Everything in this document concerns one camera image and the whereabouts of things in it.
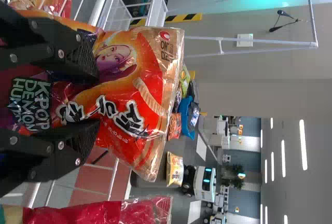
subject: orange snack bag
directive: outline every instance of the orange snack bag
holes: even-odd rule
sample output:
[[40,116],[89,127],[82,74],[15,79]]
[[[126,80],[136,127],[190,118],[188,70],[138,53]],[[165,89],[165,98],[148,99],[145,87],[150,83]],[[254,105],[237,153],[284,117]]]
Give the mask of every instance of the orange snack bag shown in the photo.
[[[37,11],[19,13],[47,16]],[[100,81],[96,85],[51,82],[53,73],[31,74],[35,80],[50,82],[50,128],[99,118],[96,144],[108,148],[143,179],[155,181],[182,69],[184,31],[137,27],[105,33],[69,19],[54,19],[82,34],[89,33]],[[13,74],[8,83],[15,78]],[[15,125],[25,135],[42,131],[33,124]]]

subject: white wall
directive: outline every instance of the white wall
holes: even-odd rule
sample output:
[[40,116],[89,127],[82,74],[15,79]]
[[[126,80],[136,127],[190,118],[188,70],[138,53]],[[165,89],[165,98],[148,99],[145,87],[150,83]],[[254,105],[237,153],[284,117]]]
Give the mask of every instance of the white wall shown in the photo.
[[227,224],[259,224],[259,219],[254,219],[246,216],[235,215],[231,213],[226,214]]
[[231,150],[260,152],[260,137],[242,136],[242,143],[239,143],[237,136],[231,136],[230,138],[229,149]]

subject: ceiling light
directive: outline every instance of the ceiling light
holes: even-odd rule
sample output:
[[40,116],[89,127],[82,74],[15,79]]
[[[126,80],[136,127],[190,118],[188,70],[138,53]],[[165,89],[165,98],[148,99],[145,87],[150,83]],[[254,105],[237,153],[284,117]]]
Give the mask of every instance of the ceiling light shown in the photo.
[[300,120],[300,140],[301,140],[302,167],[303,170],[306,171],[308,169],[308,161],[307,161],[305,122],[303,119]]
[[263,130],[260,129],[260,147],[263,148]]
[[274,181],[274,152],[271,153],[271,180]]
[[263,204],[260,205],[260,224],[263,224]]
[[265,206],[265,224],[268,224],[268,207]]
[[285,177],[286,176],[285,140],[281,140],[281,168],[282,168],[282,177]]
[[268,183],[268,160],[265,159],[265,183]]

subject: chip bag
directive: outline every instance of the chip bag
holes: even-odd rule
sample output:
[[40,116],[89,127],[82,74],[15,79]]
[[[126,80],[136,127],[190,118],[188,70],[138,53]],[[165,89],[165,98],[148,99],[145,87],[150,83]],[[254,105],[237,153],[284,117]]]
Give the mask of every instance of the chip bag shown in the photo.
[[[40,16],[31,10],[20,13],[27,17]],[[54,19],[90,40],[100,71],[99,83],[52,83],[53,72],[40,71],[33,66],[6,71],[2,73],[6,79],[0,83],[8,92],[19,86],[20,90],[15,91],[16,99],[24,98],[25,83],[29,80],[28,86],[37,85],[36,94],[42,93],[35,97],[49,99],[51,104],[39,112],[39,105],[25,105],[33,115],[38,114],[38,118],[32,119],[19,112],[22,109],[19,103],[11,101],[8,104],[10,96],[7,95],[2,100],[3,112],[12,114],[0,123],[30,135],[42,129],[98,118],[101,126],[96,144],[109,148],[143,179],[155,181],[178,87],[184,31],[136,27],[105,33],[69,19]],[[10,121],[13,114],[16,116],[14,123]]]
[[183,181],[183,158],[167,152],[167,187],[171,184],[181,186]]
[[179,138],[181,134],[181,114],[171,114],[167,140]]
[[182,98],[187,97],[187,91],[190,82],[190,74],[185,64],[182,66],[181,77],[180,77],[180,84],[182,88]]

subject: display rack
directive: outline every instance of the display rack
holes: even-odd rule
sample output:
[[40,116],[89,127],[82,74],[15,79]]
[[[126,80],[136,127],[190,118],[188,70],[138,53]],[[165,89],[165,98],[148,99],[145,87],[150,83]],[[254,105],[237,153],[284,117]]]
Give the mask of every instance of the display rack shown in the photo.
[[[60,16],[64,6],[66,4],[65,0],[61,6],[61,10],[58,13]],[[212,0],[211,2],[204,2],[204,4],[216,4],[219,2],[225,2],[230,0]],[[78,14],[81,10],[82,5],[85,3],[85,0],[81,0],[78,6],[78,9],[75,13],[74,20],[78,17]],[[128,8],[134,6],[149,6],[149,10],[146,16],[142,17],[133,17],[130,14]],[[219,45],[218,53],[207,53],[207,54],[193,54],[187,55],[186,57],[206,57],[212,55],[225,55],[225,54],[242,54],[242,53],[258,53],[258,52],[273,52],[273,51],[285,51],[285,50],[297,50],[297,49],[315,49],[318,47],[315,22],[313,16],[312,2],[308,0],[310,18],[311,18],[311,28],[313,41],[311,42],[301,42],[301,41],[284,41],[284,40],[261,40],[261,39],[240,39],[240,38],[226,38],[226,37],[203,37],[203,36],[185,36],[186,39],[196,39],[196,40],[211,40],[216,41]],[[126,5],[123,0],[96,0],[92,14],[88,21],[89,24],[103,28],[104,30],[128,30],[130,23],[136,19],[146,19],[146,26],[163,26],[167,13],[169,12],[165,0],[150,0],[147,3],[140,4],[131,4]],[[280,44],[287,45],[287,47],[282,48],[273,48],[273,49],[247,49],[247,50],[235,50],[235,51],[223,51],[222,42],[224,41],[251,41],[254,43],[265,43],[265,44]],[[97,167],[100,169],[106,169],[112,172],[112,177],[109,182],[109,188],[107,193],[107,199],[109,200],[112,195],[112,189],[114,185],[115,176],[117,173],[119,159],[116,159],[113,167],[103,167],[95,164],[84,164],[83,166]],[[45,206],[48,205],[49,200],[52,196],[53,188],[56,184],[54,180],[50,186],[50,189],[47,194],[45,201]],[[40,183],[29,183],[27,191],[23,197],[22,205],[25,207],[33,207],[34,201],[36,199]]]

